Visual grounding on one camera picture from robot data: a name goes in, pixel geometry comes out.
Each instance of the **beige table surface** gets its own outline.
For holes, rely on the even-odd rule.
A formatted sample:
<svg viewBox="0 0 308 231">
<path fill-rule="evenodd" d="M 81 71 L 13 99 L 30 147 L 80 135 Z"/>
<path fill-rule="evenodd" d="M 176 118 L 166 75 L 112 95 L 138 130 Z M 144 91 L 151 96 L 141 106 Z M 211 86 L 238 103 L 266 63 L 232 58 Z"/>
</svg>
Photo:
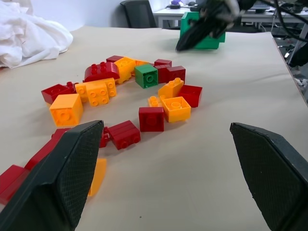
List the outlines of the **beige table surface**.
<svg viewBox="0 0 308 231">
<path fill-rule="evenodd" d="M 0 172 L 23 166 L 56 127 L 40 91 L 81 81 L 86 67 L 112 55 L 153 62 L 170 59 L 186 68 L 186 84 L 203 87 L 187 122 L 118 151 L 100 150 L 108 169 L 89 199 L 77 231 L 269 231 L 246 185 L 231 122 L 283 135 L 308 159 L 308 109 L 270 33 L 228 33 L 217 51 L 174 51 L 178 31 L 83 27 L 56 60 L 0 71 Z M 85 105 L 81 122 L 110 126 L 131 120 L 160 86 L 135 81 L 118 86 L 108 105 Z"/>
</svg>

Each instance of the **red lego brick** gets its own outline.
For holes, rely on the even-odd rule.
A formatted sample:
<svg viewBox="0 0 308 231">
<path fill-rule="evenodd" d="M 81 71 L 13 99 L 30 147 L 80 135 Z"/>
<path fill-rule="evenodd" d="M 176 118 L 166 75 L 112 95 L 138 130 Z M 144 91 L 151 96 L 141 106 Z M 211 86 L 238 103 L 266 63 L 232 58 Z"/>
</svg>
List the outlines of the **red lego brick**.
<svg viewBox="0 0 308 231">
<path fill-rule="evenodd" d="M 100 142 L 100 148 L 106 147 L 108 141 L 109 141 L 108 127 L 104 127 L 103 132 L 102 132 L 101 142 Z"/>
<path fill-rule="evenodd" d="M 170 65 L 159 65 L 154 66 L 158 70 L 158 83 L 168 83 L 169 77 L 167 74 L 167 67 L 171 67 Z"/>
<path fill-rule="evenodd" d="M 69 130 L 69 128 L 57 129 L 55 133 L 51 135 L 51 139 L 28 161 L 25 169 L 32 170 L 38 162 L 55 148 L 58 141 L 67 130 Z"/>
<path fill-rule="evenodd" d="M 92 64 L 85 71 L 83 82 L 91 82 L 107 78 L 120 79 L 119 69 L 114 63 L 102 62 L 98 65 Z"/>
<path fill-rule="evenodd" d="M 130 120 L 108 128 L 108 133 L 118 150 L 127 148 L 141 140 L 140 131 Z"/>
<path fill-rule="evenodd" d="M 182 96 L 190 107 L 198 107 L 201 100 L 202 87 L 184 85 L 179 96 Z"/>
<path fill-rule="evenodd" d="M 111 63 L 114 63 L 116 61 L 118 61 L 119 59 L 122 59 L 124 58 L 123 56 L 118 56 L 118 55 L 114 55 L 114 56 L 111 56 L 109 58 L 106 59 L 106 62 L 111 62 Z"/>
<path fill-rule="evenodd" d="M 139 108 L 140 131 L 164 131 L 163 107 Z"/>
<path fill-rule="evenodd" d="M 0 204 L 6 205 L 29 174 L 29 170 L 16 165 L 0 175 Z"/>
<path fill-rule="evenodd" d="M 182 66 L 174 66 L 167 68 L 168 82 L 174 80 L 175 78 L 180 78 L 185 82 L 186 69 Z"/>
<path fill-rule="evenodd" d="M 71 94 L 76 94 L 75 84 L 77 84 L 77 83 L 72 83 L 72 82 L 66 83 L 66 87 L 71 90 Z"/>
<path fill-rule="evenodd" d="M 45 102 L 52 104 L 58 95 L 71 94 L 71 89 L 61 84 L 54 85 L 50 88 L 42 90 Z"/>
<path fill-rule="evenodd" d="M 170 65 L 170 66 L 172 66 L 172 61 L 165 60 L 165 59 L 157 59 L 154 62 L 154 66 L 160 66 L 160 65 Z"/>
</svg>

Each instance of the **white cloth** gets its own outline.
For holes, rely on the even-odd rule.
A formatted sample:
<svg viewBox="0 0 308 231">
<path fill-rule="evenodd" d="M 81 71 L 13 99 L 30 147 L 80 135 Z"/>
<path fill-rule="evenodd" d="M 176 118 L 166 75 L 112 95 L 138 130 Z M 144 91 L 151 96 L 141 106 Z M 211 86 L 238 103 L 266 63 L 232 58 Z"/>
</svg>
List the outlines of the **white cloth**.
<svg viewBox="0 0 308 231">
<path fill-rule="evenodd" d="M 61 24 L 32 14 L 29 0 L 0 0 L 0 66 L 19 67 L 55 59 L 73 36 Z"/>
</svg>

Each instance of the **green block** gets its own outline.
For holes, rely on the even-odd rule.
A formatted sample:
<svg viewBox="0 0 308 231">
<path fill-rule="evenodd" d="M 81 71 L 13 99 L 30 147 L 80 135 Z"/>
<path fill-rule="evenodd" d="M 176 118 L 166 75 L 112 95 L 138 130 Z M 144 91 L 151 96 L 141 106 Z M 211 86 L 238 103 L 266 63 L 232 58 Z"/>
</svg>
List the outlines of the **green block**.
<svg viewBox="0 0 308 231">
<path fill-rule="evenodd" d="M 181 19 L 181 31 L 180 36 L 184 34 L 189 28 L 190 25 L 188 24 L 188 21 L 192 20 L 199 20 L 199 12 L 186 12 L 182 19 Z M 195 49 L 218 49 L 220 42 L 225 42 L 226 39 L 226 33 L 222 34 L 218 39 L 206 37 L 201 42 L 199 42 Z"/>
<path fill-rule="evenodd" d="M 135 67 L 135 80 L 142 88 L 158 85 L 158 70 L 150 64 Z"/>
</svg>

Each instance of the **black cable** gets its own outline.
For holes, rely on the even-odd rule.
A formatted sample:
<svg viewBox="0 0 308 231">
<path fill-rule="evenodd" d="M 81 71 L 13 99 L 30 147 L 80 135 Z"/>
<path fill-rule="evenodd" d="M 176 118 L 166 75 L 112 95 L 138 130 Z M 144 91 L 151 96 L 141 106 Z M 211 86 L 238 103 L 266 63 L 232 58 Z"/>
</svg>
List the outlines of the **black cable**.
<svg viewBox="0 0 308 231">
<path fill-rule="evenodd" d="M 302 38 L 300 38 L 299 36 L 293 34 L 293 32 L 291 32 L 291 31 L 287 28 L 287 26 L 285 25 L 285 23 L 284 23 L 284 21 L 283 21 L 281 12 L 288 13 L 288 14 L 294 16 L 295 18 L 301 20 L 302 22 L 306 23 L 306 24 L 308 24 L 308 20 L 306 20 L 305 18 L 303 18 L 303 17 L 301 17 L 301 16 L 299 16 L 299 15 L 297 15 L 297 14 L 295 14 L 295 13 L 293 13 L 293 12 L 287 10 L 287 9 L 284 9 L 284 8 L 280 7 L 279 4 L 278 4 L 278 0 L 274 0 L 274 3 L 275 3 L 274 5 L 271 4 L 271 3 L 269 3 L 269 2 L 267 2 L 267 1 L 265 1 L 265 0 L 260 0 L 260 1 L 263 2 L 263 3 L 265 3 L 265 4 L 267 4 L 267 5 L 269 5 L 269 6 L 272 6 L 272 7 L 275 7 L 275 8 L 276 8 L 279 21 L 280 21 L 280 23 L 282 24 L 282 27 L 284 28 L 285 32 L 286 32 L 290 37 L 292 37 L 292 38 L 294 38 L 294 39 L 297 39 L 297 40 L 299 40 L 299 41 L 302 41 L 302 42 L 308 42 L 308 39 L 304 39 L 304 38 L 302 39 Z"/>
</svg>

